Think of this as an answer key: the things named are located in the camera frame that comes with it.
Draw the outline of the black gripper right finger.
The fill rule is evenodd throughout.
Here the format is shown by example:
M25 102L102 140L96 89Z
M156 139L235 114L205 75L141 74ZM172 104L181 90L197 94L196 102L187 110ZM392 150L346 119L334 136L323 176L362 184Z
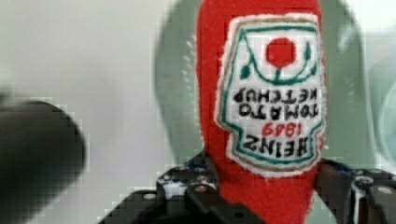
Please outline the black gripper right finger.
M396 224L395 175L322 159L315 190L337 224Z

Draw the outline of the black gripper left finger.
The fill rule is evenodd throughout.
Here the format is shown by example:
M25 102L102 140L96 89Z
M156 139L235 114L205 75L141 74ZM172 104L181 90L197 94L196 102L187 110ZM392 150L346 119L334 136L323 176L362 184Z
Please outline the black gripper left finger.
M156 181L156 189L131 193L98 224L265 224L219 192L214 162L201 152Z

